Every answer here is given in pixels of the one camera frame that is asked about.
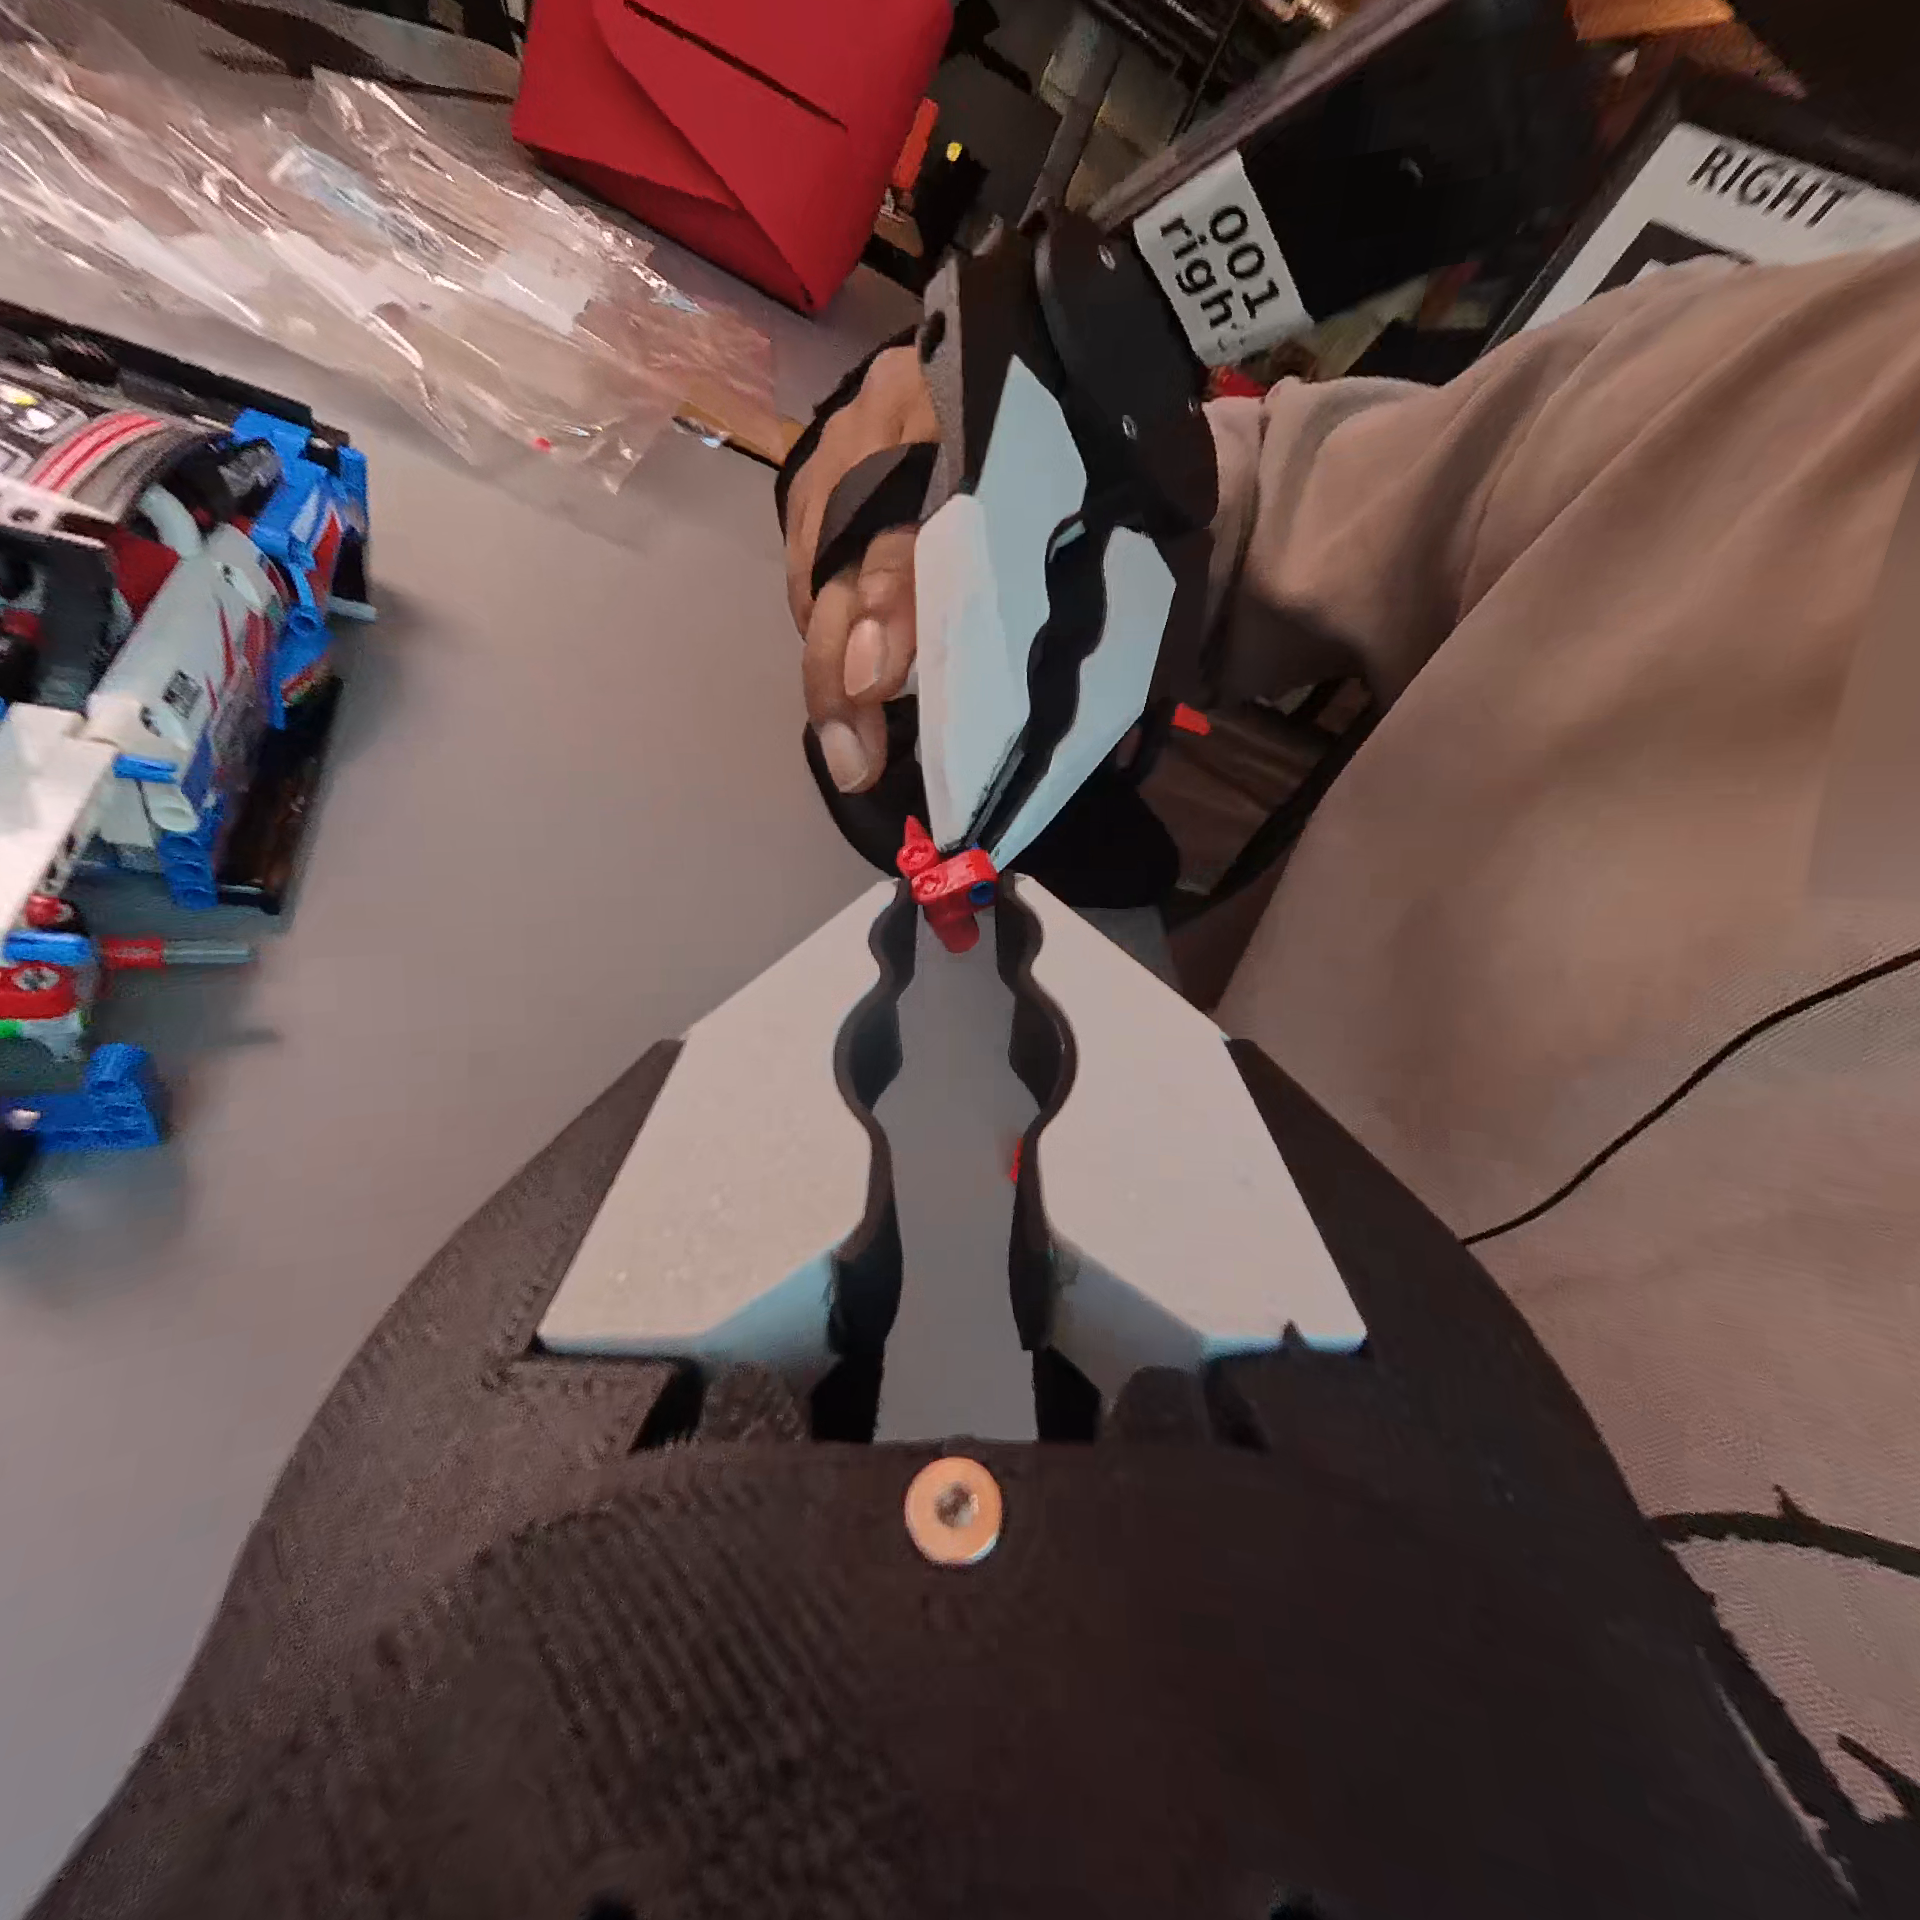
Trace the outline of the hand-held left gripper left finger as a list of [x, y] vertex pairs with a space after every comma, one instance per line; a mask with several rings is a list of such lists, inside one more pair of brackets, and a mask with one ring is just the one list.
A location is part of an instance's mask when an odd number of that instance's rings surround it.
[[696, 1023], [543, 1321], [554, 1355], [878, 1355], [900, 1233], [878, 1097], [900, 1070], [912, 898], [870, 886]]

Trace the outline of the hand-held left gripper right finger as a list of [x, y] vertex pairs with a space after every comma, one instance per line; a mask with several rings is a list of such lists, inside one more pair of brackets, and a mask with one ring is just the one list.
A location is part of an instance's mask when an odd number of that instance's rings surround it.
[[1223, 1030], [1033, 879], [996, 907], [1018, 1141], [1008, 1297], [1023, 1346], [1100, 1396], [1365, 1321]]

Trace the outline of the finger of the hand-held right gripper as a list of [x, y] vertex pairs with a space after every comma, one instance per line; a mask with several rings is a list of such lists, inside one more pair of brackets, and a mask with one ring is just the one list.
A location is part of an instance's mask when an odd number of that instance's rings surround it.
[[1028, 653], [1024, 718], [976, 819], [1008, 873], [1150, 705], [1176, 572], [1128, 526], [1082, 521], [1045, 559], [1048, 609]]
[[1084, 509], [1060, 402], [1012, 360], [968, 492], [917, 532], [917, 715], [927, 828], [966, 846], [1024, 731], [1028, 648], [1052, 609], [1045, 554]]

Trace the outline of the person's right forearm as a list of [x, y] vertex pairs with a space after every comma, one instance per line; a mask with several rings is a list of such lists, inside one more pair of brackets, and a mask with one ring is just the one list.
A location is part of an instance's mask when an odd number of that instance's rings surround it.
[[1283, 380], [1205, 409], [1210, 705], [1354, 672], [1391, 703], [1473, 621], [1783, 609], [1918, 447], [1918, 243], [1665, 269], [1445, 384]]

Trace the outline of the grey desk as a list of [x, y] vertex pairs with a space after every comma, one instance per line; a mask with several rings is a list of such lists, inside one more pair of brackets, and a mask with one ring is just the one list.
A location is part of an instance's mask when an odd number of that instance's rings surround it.
[[298, 1435], [400, 1287], [616, 1073], [874, 873], [802, 767], [771, 471], [677, 432], [543, 505], [226, 322], [3, 295], [313, 402], [371, 462], [375, 616], [254, 965], [114, 995], [163, 1148], [3, 1222], [3, 1916], [156, 1729]]

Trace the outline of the person's right hand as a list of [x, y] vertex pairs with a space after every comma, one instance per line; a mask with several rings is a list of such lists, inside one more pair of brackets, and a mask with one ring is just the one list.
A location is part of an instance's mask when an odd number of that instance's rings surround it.
[[888, 765], [885, 705], [917, 657], [917, 526], [878, 532], [856, 566], [814, 587], [828, 492], [862, 461], [936, 442], [912, 344], [869, 360], [843, 402], [821, 406], [782, 467], [782, 587], [802, 638], [802, 705], [839, 792], [869, 791]]

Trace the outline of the person's beige hoodie torso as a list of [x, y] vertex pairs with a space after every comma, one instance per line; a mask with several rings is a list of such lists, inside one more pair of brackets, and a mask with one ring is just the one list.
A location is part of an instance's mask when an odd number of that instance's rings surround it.
[[[1906, 480], [1783, 609], [1454, 638], [1336, 777], [1233, 984], [1451, 1231], [1559, 1185], [1774, 1005], [1918, 948], [1814, 816]], [[1470, 1247], [1706, 1600], [1859, 1913], [1918, 1916], [1918, 968], [1746, 1049], [1530, 1226]]]

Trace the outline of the Lego set box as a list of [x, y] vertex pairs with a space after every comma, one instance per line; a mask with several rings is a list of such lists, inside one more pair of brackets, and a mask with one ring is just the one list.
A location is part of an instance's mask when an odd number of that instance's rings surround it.
[[1909, 242], [1918, 153], [1796, 101], [1677, 83], [1645, 112], [1490, 346], [1691, 260], [1811, 264]]

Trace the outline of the clear plastic bag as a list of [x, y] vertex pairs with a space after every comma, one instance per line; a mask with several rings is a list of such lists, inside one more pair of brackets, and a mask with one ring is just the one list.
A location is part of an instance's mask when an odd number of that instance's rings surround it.
[[545, 505], [677, 432], [788, 447], [764, 332], [521, 160], [371, 79], [262, 101], [80, 3], [3, 3], [3, 249], [380, 393]]

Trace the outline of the toy brick race car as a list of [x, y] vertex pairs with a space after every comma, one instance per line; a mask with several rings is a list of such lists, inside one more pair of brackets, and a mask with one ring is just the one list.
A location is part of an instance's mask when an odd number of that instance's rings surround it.
[[3, 300], [3, 1045], [72, 1070], [3, 1091], [5, 1209], [44, 1155], [166, 1137], [101, 991], [252, 948], [101, 934], [72, 886], [285, 911], [369, 536], [365, 454], [306, 402]]

